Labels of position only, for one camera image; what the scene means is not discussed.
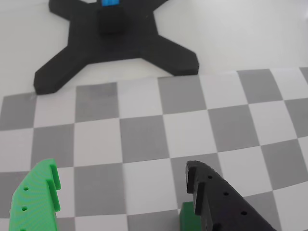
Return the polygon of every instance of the white square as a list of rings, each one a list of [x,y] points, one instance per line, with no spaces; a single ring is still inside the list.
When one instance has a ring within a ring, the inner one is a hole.
[[[126,215],[87,216],[75,218],[76,231],[128,231]]]
[[[207,110],[164,115],[170,157],[216,153]]]
[[[170,159],[124,164],[127,214],[178,209]]]
[[[9,231],[10,219],[0,218],[0,230]]]
[[[224,179],[241,196],[272,191],[260,147],[221,152],[218,156]]]
[[[249,105],[260,145],[296,139],[284,101]]]
[[[121,163],[118,118],[75,124],[74,166]]]
[[[308,84],[298,68],[272,69],[271,72],[275,77],[284,100],[308,97]]]
[[[58,218],[75,216],[74,168],[58,168],[61,189],[57,190],[61,210],[56,212]]]
[[[299,138],[298,142],[299,142],[300,148],[302,149],[306,167],[308,169],[308,136]]]
[[[236,71],[200,76],[208,109],[247,104],[240,78]]]
[[[37,98],[34,127],[72,124],[75,121],[76,89],[61,89],[56,94]]]
[[[120,118],[162,115],[157,78],[120,81]]]
[[[308,182],[274,191],[283,231],[308,230]]]
[[[31,169],[33,129],[0,131],[0,172]]]

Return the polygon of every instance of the black cross-shaped base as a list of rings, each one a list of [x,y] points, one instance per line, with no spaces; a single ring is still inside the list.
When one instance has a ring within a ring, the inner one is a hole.
[[[102,35],[98,30],[98,3],[50,0],[50,11],[70,21],[68,45],[35,73],[36,93],[58,91],[88,64],[116,60],[143,58],[175,76],[198,74],[194,52],[158,35],[153,11],[164,2],[121,1],[125,30]]]

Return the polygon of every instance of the black cube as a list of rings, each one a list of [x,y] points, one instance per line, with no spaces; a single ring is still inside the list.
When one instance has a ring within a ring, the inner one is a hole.
[[[98,30],[102,35],[124,32],[125,14],[122,4],[101,6],[99,8]]]

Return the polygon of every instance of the blue block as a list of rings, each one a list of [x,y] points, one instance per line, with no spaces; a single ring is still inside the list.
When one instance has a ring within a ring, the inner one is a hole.
[[[114,6],[120,4],[120,0],[102,0],[102,6]]]

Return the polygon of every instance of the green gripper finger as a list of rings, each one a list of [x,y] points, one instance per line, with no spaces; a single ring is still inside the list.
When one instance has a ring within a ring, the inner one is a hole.
[[[55,160],[39,162],[13,194],[9,231],[57,231],[60,188]]]

